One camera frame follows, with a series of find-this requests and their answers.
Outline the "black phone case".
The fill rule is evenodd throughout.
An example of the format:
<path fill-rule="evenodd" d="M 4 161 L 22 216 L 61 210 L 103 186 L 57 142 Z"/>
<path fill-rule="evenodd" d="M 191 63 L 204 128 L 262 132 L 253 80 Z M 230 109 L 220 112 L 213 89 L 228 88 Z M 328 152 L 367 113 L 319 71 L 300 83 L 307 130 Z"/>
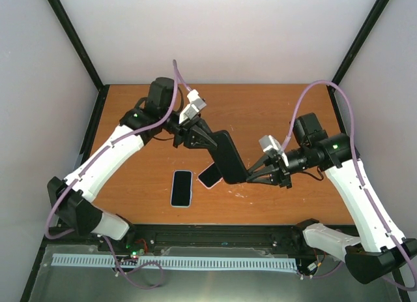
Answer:
<path fill-rule="evenodd" d="M 209 151 L 223 180 L 229 184 L 245 183 L 248 171 L 238 153 L 238 150 L 226 130 L 212 132 L 209 136 L 217 144 L 216 150 Z"/>

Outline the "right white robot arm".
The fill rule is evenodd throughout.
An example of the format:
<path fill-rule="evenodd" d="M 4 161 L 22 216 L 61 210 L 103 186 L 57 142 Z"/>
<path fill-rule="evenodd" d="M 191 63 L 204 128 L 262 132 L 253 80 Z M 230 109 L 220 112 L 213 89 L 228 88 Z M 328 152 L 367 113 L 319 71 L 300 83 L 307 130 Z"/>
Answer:
<path fill-rule="evenodd" d="M 358 236 L 351 236 L 309 219 L 295 227 L 296 249 L 319 249 L 346 264 L 351 275 L 368 284 L 405 264 L 416 256 L 416 239 L 406 238 L 393 223 L 373 190 L 363 162 L 350 138 L 339 133 L 329 137 L 314 113 L 295 120 L 293 134 L 298 149 L 286 153 L 271 135 L 259 141 L 264 155 L 249 169 L 247 181 L 291 188 L 291 176 L 309 168 L 331 181 L 356 226 Z"/>

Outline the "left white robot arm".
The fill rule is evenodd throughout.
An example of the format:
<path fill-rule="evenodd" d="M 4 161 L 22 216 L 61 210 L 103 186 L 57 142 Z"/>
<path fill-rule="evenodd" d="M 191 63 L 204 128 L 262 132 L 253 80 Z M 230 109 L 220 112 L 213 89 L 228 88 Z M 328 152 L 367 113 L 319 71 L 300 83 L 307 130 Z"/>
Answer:
<path fill-rule="evenodd" d="M 124 218 L 94 205 L 94 200 L 111 176 L 135 153 L 141 151 L 157 134 L 165 130 L 174 137 L 173 145 L 188 149 L 217 149 L 210 129 L 201 118 L 206 102 L 195 89 L 188 91 L 188 103 L 174 111 L 178 93 L 176 79 L 155 79 L 146 97 L 128 110 L 111 136 L 79 168 L 64 179 L 53 177 L 47 184 L 51 212 L 69 229 L 59 234 L 46 232 L 57 239 L 72 232 L 85 236 L 104 235 L 112 238 L 121 251 L 136 243 L 132 225 Z"/>

